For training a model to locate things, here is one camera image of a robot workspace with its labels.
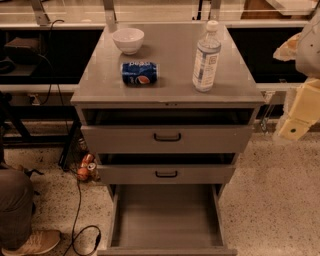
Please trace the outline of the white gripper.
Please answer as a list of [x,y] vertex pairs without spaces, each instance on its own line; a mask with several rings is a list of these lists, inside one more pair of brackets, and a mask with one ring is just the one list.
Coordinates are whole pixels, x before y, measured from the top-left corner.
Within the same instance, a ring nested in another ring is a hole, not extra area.
[[[300,34],[287,39],[273,53],[273,58],[280,61],[296,59],[297,44]],[[286,93],[284,118],[279,121],[279,137],[297,141],[320,119],[320,79],[308,78],[297,88]]]

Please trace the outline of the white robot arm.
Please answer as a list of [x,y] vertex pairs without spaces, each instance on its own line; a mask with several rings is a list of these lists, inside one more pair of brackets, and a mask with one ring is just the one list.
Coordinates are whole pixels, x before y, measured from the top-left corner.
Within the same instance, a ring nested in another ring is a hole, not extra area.
[[285,41],[273,54],[280,61],[295,61],[295,68],[307,79],[287,91],[283,115],[273,136],[281,143],[298,141],[320,120],[320,15]]

